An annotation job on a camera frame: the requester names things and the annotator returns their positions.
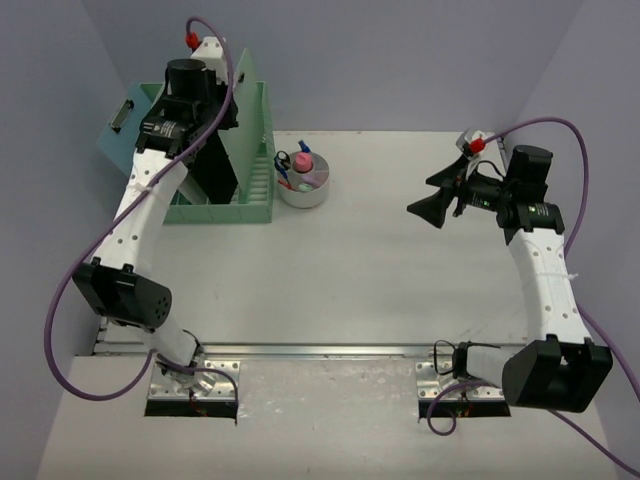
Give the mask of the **green clipboard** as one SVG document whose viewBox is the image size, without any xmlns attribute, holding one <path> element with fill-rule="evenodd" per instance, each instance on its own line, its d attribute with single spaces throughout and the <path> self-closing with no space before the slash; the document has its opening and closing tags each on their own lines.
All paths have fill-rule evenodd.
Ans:
<svg viewBox="0 0 640 480">
<path fill-rule="evenodd" d="M 220 139 L 238 181 L 239 195 L 247 195 L 253 163 L 263 135 L 261 85 L 257 79 L 253 56 L 245 48 L 234 76 L 233 99 L 237 106 L 238 126 L 220 131 Z"/>
</svg>

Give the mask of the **black clipboard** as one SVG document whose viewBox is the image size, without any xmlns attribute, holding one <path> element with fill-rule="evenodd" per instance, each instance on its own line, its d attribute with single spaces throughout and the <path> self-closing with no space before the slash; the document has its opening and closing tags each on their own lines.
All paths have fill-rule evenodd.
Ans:
<svg viewBox="0 0 640 480">
<path fill-rule="evenodd" d="M 231 202 L 238 181 L 217 132 L 207 138 L 188 169 L 211 204 L 223 205 Z"/>
</svg>

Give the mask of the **blue clipboard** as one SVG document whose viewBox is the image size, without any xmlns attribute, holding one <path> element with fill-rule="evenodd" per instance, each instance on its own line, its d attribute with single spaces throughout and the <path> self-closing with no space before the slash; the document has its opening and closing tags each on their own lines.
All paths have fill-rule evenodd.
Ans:
<svg viewBox="0 0 640 480">
<path fill-rule="evenodd" d="M 131 84 L 97 140 L 99 150 L 125 177 L 132 169 L 140 123 L 150 107 L 151 100 L 140 84 Z"/>
</svg>

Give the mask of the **blue pen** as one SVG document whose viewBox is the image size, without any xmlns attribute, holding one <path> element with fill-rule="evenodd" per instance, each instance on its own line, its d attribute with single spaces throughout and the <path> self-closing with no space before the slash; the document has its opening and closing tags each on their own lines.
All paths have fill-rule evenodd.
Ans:
<svg viewBox="0 0 640 480">
<path fill-rule="evenodd" d="M 283 165 L 281 165 L 279 171 L 280 171 L 281 175 L 283 176 L 283 178 L 288 181 L 289 177 L 288 177 L 288 174 L 287 174 L 287 169 Z"/>
</svg>

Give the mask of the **purple highlighter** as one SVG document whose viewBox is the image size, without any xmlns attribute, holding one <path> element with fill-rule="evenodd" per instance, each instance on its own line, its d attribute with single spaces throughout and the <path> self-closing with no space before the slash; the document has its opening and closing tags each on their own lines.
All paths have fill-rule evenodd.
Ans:
<svg viewBox="0 0 640 480">
<path fill-rule="evenodd" d="M 324 180 L 322 178 L 313 174 L 304 174 L 302 176 L 302 180 L 304 183 L 308 183 L 310 185 L 313 185 L 314 187 L 320 187 L 324 184 Z"/>
</svg>

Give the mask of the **white clipboard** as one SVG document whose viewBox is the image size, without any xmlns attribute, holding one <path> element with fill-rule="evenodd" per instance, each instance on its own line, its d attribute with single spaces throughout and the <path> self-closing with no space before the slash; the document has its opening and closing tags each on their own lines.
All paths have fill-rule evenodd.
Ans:
<svg viewBox="0 0 640 480">
<path fill-rule="evenodd" d="M 192 205 L 200 205 L 206 202 L 206 195 L 191 175 L 184 179 L 179 187 L 179 192 Z"/>
</svg>

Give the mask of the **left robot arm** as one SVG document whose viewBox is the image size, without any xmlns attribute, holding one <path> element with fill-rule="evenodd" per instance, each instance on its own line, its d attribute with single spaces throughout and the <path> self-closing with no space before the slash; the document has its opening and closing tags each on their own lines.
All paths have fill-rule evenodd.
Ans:
<svg viewBox="0 0 640 480">
<path fill-rule="evenodd" d="M 176 364 L 172 380 L 195 393 L 208 369 L 198 343 L 171 316 L 170 289 L 151 278 L 155 245 L 175 193 L 191 202 L 225 204 L 238 186 L 219 129 L 236 127 L 230 81 L 195 58 L 165 69 L 161 95 L 143 117 L 133 163 L 114 224 L 73 281 L 95 313 L 136 330 L 148 349 Z"/>
</svg>

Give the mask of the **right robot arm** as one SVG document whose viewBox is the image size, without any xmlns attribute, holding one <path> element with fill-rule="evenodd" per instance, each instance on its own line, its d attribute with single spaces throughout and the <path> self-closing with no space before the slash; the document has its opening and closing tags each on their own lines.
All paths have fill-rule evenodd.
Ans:
<svg viewBox="0 0 640 480">
<path fill-rule="evenodd" d="M 548 203 L 546 183 L 553 155 L 518 145 L 506 174 L 478 172 L 481 141 L 465 142 L 453 164 L 427 179 L 437 192 L 408 212 L 436 228 L 449 208 L 495 213 L 515 262 L 524 297 L 527 343 L 515 354 L 496 345 L 459 343 L 446 368 L 448 385 L 467 393 L 484 381 L 502 390 L 510 406 L 581 413 L 613 366 L 611 350 L 596 344 L 579 313 L 565 261 L 564 221 Z"/>
</svg>

